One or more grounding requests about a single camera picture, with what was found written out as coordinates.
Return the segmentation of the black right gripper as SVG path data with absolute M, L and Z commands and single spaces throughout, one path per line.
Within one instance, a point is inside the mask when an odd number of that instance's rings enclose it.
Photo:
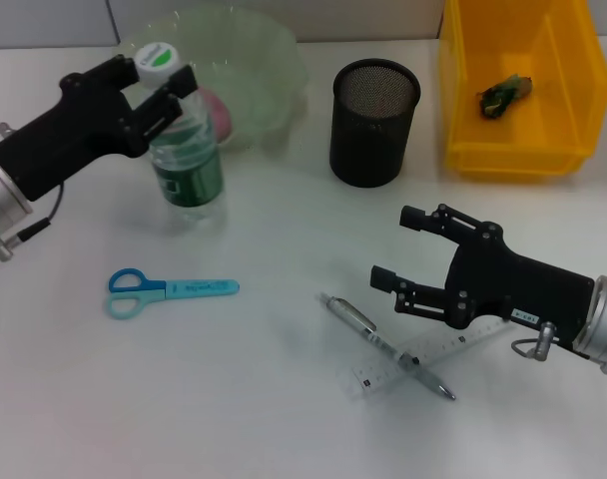
M 372 267 L 370 286 L 395 295 L 395 312 L 441 321 L 456 329 L 466 328 L 483 315 L 532 329 L 551 322 L 562 347 L 570 347 L 586 324 L 595 280 L 512 251 L 500 226 L 482 223 L 445 204 L 431 214 L 404 206 L 399 224 L 446 238 L 458 248 L 444 289 Z

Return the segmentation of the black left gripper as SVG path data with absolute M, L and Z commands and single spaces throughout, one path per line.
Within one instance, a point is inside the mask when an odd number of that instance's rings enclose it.
M 198 84 L 190 66 L 134 110 L 122 90 L 139 82 L 123 55 L 60 82 L 59 102 L 0 142 L 0 167 L 29 201 L 36 201 L 95 160 L 137 158 L 183 114 L 180 100 Z

